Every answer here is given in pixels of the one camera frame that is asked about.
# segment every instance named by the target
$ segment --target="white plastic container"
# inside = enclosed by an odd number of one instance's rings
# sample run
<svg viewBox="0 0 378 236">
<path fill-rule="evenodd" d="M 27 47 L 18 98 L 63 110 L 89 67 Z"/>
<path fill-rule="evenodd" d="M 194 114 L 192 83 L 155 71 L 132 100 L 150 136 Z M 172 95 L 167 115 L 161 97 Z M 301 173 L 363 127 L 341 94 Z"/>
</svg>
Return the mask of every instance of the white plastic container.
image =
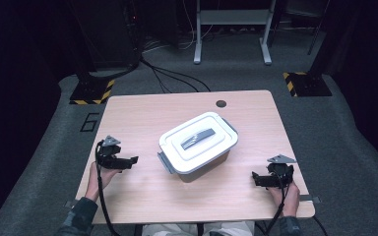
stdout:
<svg viewBox="0 0 378 236">
<path fill-rule="evenodd" d="M 191 182 L 226 161 L 237 142 L 237 132 L 228 122 L 206 112 L 164 133 L 158 157 L 168 172 Z"/>
</svg>

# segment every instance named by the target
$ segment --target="container lid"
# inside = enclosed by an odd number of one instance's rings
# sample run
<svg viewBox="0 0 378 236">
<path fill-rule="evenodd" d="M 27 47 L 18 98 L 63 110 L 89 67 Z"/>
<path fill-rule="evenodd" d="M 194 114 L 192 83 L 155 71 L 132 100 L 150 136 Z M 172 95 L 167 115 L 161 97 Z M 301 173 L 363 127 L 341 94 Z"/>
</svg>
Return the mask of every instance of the container lid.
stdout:
<svg viewBox="0 0 378 236">
<path fill-rule="evenodd" d="M 159 145 L 171 167 L 187 174 L 219 157 L 237 141 L 236 131 L 224 119 L 206 112 L 163 134 Z"/>
</svg>

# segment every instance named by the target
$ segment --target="hand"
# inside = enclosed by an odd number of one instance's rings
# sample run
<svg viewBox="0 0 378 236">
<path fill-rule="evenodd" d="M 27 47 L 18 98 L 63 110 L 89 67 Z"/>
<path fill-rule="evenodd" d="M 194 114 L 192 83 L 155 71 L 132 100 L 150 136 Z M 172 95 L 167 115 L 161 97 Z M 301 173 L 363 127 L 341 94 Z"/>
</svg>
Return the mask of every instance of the hand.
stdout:
<svg viewBox="0 0 378 236">
<path fill-rule="evenodd" d="M 279 206 L 282 202 L 282 189 L 279 188 L 269 188 L 273 200 L 276 206 Z M 297 188 L 294 181 L 289 184 L 286 198 L 284 199 L 284 207 L 282 216 L 294 216 L 296 217 L 296 212 L 299 207 L 299 196 L 300 191 Z"/>
<path fill-rule="evenodd" d="M 101 167 L 100 178 L 102 179 L 102 188 L 104 189 L 112 180 L 113 176 L 117 173 L 121 173 L 120 169 L 106 169 Z M 99 197 L 98 184 L 97 184 L 97 169 L 96 163 L 93 162 L 90 168 L 88 188 L 85 193 L 85 198 L 88 198 L 96 202 Z"/>
</svg>

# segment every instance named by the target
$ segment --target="gray carpet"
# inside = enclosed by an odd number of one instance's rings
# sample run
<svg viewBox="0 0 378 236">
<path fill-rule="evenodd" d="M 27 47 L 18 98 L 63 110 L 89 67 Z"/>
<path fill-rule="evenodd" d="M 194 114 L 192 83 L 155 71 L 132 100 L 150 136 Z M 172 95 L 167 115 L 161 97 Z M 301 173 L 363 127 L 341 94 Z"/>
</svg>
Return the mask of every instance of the gray carpet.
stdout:
<svg viewBox="0 0 378 236">
<path fill-rule="evenodd" d="M 204 42 L 201 65 L 193 64 L 194 45 L 186 50 L 161 47 L 143 55 L 155 66 L 203 81 L 212 91 L 269 90 L 309 192 L 322 200 L 315 205 L 316 216 L 328 234 L 378 235 L 378 152 L 356 130 L 336 83 L 324 76 L 333 96 L 291 97 L 284 82 L 283 72 L 303 72 L 312 65 L 321 38 L 307 56 L 310 42 L 308 34 L 281 31 L 270 49 L 272 66 L 264 65 L 258 36 L 253 34 L 216 36 Z M 63 222 L 68 212 L 63 206 L 76 196 L 95 140 L 95 131 L 80 130 L 89 113 L 98 113 L 92 117 L 100 121 L 105 107 L 69 105 L 77 81 L 71 76 L 60 82 L 62 95 L 51 124 L 0 210 L 0 235 L 52 235 Z M 168 78 L 163 82 L 173 92 L 193 91 Z M 206 91 L 199 83 L 191 84 Z M 148 93 L 162 91 L 153 72 L 140 64 L 116 80 L 111 95 Z M 313 219 L 300 223 L 303 235 L 323 235 Z M 133 235 L 133 225 L 115 228 L 122 235 Z M 93 235 L 109 232 L 105 225 L 97 225 Z"/>
</svg>

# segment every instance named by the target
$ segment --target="sleeve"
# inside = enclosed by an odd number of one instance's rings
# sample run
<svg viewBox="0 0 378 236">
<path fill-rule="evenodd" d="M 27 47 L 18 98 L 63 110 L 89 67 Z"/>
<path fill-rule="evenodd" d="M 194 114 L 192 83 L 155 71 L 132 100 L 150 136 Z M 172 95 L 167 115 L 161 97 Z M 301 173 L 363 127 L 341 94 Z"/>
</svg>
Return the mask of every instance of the sleeve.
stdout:
<svg viewBox="0 0 378 236">
<path fill-rule="evenodd" d="M 55 236 L 91 235 L 92 221 L 97 210 L 97 204 L 87 198 L 81 198 L 69 211 L 63 225 Z"/>
<path fill-rule="evenodd" d="M 280 220 L 281 236 L 300 236 L 301 230 L 296 217 L 286 216 Z"/>
</svg>

